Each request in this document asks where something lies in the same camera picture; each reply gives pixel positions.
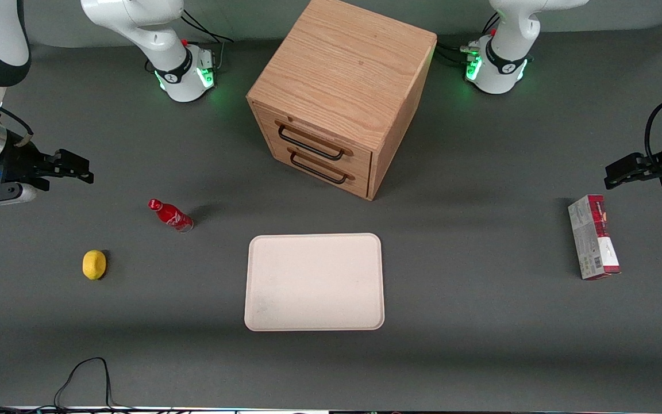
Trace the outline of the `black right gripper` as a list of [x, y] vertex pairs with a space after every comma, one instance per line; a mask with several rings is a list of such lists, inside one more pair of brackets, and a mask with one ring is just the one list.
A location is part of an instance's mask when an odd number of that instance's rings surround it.
[[7, 143], [0, 153], [0, 184], [21, 183], [34, 186], [40, 191], [50, 190], [50, 181], [55, 178], [76, 178], [87, 184], [94, 183], [90, 162], [73, 152], [59, 149], [52, 156], [40, 152], [34, 144], [15, 147]]

